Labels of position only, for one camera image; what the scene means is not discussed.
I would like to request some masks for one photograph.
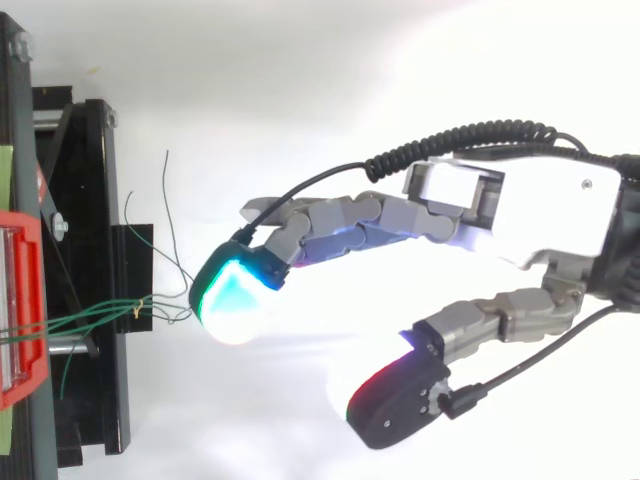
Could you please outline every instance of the red plastic part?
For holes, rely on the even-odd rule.
[[[19,230],[14,236],[16,300],[18,325],[25,326],[18,333],[41,333],[35,340],[19,343],[20,367],[24,379],[14,382],[4,393],[0,391],[0,410],[16,404],[33,393],[49,375],[47,343],[44,325],[30,326],[45,321],[44,278],[42,271],[42,234],[40,219],[18,212],[0,211],[0,227]]]

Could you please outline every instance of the bundle of wires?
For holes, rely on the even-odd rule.
[[[168,261],[173,263],[179,270],[182,276],[182,280],[184,283],[184,288],[182,291],[176,294],[151,294],[147,295],[143,298],[139,299],[115,299],[115,300],[107,300],[105,302],[98,303],[93,305],[81,312],[75,313],[73,315],[67,315],[64,317],[49,319],[44,322],[32,323],[29,325],[21,325],[18,327],[6,328],[0,330],[0,345],[16,343],[16,342],[25,342],[40,338],[43,334],[46,334],[48,338],[60,337],[60,336],[68,336],[68,335],[80,335],[76,343],[73,345],[71,349],[71,353],[69,354],[64,373],[62,375],[61,385],[60,385],[60,398],[62,399],[64,396],[64,385],[66,382],[67,372],[69,370],[69,365],[71,364],[71,359],[73,357],[73,353],[78,345],[78,343],[84,341],[84,339],[91,334],[93,329],[106,325],[114,320],[122,317],[123,315],[128,315],[133,313],[135,318],[138,316],[151,316],[154,318],[159,318],[162,320],[166,320],[169,324],[173,324],[175,322],[180,322],[187,320],[191,314],[191,307],[189,306],[181,306],[175,303],[170,303],[171,300],[177,301],[180,297],[185,295],[189,290],[189,283],[187,278],[193,282],[193,277],[189,275],[187,271],[182,268],[180,264],[180,257],[178,255],[178,246],[176,241],[175,229],[173,226],[173,219],[171,218],[171,211],[169,209],[169,202],[167,201],[167,192],[166,192],[166,174],[167,174],[167,165],[169,162],[169,151],[167,151],[164,168],[162,171],[162,194],[164,197],[164,204],[167,212],[167,217],[169,219],[169,227],[171,230],[171,238],[173,242],[173,253],[175,255],[175,260],[170,256],[153,246],[149,243],[142,235],[140,235],[129,223],[129,219],[127,218],[127,210],[129,206],[129,200],[131,199],[131,195],[133,192],[130,192],[127,196],[127,200],[124,207],[124,218],[127,224],[127,227],[131,230],[131,232],[140,239],[145,245],[149,248],[152,248],[156,252],[158,252],[161,256],[166,258]],[[167,309],[177,310],[175,315],[171,316]],[[87,325],[79,326],[76,328],[68,328],[70,324],[75,322],[78,319],[89,319],[94,317],[99,317],[98,320],[93,322],[88,322]],[[21,331],[26,329],[30,329],[33,327],[38,328],[38,332],[34,334],[21,334]]]

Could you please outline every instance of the cable connector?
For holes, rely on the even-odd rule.
[[[255,233],[255,231],[255,228],[252,228],[250,225],[245,225],[231,236],[231,240],[238,242],[240,245],[248,247],[251,243],[251,240],[253,240],[253,234]]]
[[[467,385],[442,395],[439,399],[440,408],[451,420],[458,418],[475,407],[480,400],[487,396],[487,387],[484,383]]]

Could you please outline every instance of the metal rod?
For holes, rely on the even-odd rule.
[[[34,110],[33,128],[36,132],[56,130],[61,117],[62,110]]]
[[[82,335],[63,335],[49,338],[49,355],[69,355],[71,350],[74,355],[89,353],[87,344],[82,341]]]

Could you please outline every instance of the glowing fingertip sensor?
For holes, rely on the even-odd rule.
[[[266,326],[265,304],[284,284],[289,266],[264,247],[236,241],[218,247],[196,276],[189,301],[216,340],[240,345]]]

